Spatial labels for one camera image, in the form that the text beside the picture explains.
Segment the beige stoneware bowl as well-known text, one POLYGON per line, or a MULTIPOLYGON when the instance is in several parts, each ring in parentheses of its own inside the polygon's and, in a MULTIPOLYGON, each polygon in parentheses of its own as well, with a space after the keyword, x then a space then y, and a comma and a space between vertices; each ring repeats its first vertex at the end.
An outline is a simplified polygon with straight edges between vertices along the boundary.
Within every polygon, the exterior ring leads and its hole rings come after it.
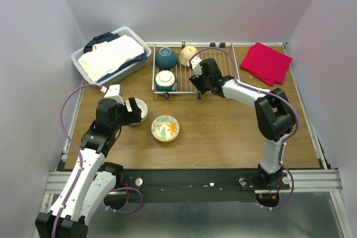
MULTIPOLYGON (((142 118, 146 118, 147 114, 148 114, 148 107, 147 107, 146 103, 144 101, 142 101, 141 99, 135 98, 134 100, 136 101, 137 106, 141 110, 141 119, 142 118)), ((127 110, 129 112, 131 112, 132 111, 132 107, 131 107, 131 104, 130 104, 129 100, 126 100, 125 104, 126 104, 127 110)))

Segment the cream bowl with drawing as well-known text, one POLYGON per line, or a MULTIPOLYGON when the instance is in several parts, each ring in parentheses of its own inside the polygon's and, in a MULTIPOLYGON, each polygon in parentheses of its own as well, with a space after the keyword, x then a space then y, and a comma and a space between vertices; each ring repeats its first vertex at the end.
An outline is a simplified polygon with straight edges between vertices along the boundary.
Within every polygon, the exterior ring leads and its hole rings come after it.
POLYGON ((198 49, 193 46, 185 46, 178 57, 180 64, 189 67, 189 60, 193 57, 194 54, 198 52, 198 49))

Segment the teal and white bowl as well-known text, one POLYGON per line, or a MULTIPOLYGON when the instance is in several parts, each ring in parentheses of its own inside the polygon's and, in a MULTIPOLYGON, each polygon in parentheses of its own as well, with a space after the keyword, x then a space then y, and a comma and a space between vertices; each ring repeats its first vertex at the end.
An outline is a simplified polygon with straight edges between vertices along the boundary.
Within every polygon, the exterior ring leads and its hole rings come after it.
POLYGON ((155 88, 157 91, 175 91, 177 77, 171 71, 162 70, 155 76, 155 88))

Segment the plain teal bowl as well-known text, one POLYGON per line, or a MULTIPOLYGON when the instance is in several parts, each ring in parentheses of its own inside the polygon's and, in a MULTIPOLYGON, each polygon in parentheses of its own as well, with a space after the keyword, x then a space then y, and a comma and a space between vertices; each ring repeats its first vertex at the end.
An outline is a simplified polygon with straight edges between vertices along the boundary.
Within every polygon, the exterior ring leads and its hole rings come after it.
POLYGON ((171 69, 177 64, 177 55, 169 47, 160 48, 155 54, 155 65, 160 69, 171 69))

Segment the glossy red bowl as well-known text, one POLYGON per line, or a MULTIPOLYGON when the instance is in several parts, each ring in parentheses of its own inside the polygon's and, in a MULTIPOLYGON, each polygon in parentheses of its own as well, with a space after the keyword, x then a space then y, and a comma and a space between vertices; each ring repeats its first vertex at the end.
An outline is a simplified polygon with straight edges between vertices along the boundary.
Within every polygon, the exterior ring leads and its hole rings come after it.
POLYGON ((145 121, 146 118, 142 118, 142 120, 140 122, 137 122, 137 123, 132 123, 130 124, 130 126, 136 126, 136 125, 140 125, 142 124, 144 121, 145 121))

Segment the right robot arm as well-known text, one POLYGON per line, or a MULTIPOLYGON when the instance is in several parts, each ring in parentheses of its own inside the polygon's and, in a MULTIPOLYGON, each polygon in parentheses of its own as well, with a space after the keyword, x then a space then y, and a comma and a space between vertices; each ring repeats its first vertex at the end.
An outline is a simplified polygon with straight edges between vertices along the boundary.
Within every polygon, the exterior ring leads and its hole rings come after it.
POLYGON ((271 188, 279 180, 282 156, 286 141, 298 126, 298 116, 282 89, 271 91, 238 81, 233 76, 223 76, 213 58, 190 60, 194 71, 191 83, 202 94, 207 91, 221 98, 228 98, 254 108, 258 129, 265 138, 263 158, 257 168, 257 184, 271 188))

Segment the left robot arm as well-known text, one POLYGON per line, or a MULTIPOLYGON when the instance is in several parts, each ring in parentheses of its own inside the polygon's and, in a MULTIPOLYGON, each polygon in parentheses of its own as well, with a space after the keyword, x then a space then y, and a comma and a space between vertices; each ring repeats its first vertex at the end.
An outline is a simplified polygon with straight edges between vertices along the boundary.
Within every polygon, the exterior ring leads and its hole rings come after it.
POLYGON ((47 213, 37 215, 39 237, 86 237, 89 222, 104 197, 123 186, 123 167, 105 161, 123 126, 140 123, 135 98, 98 102, 96 117, 81 139, 78 160, 66 185, 47 213))

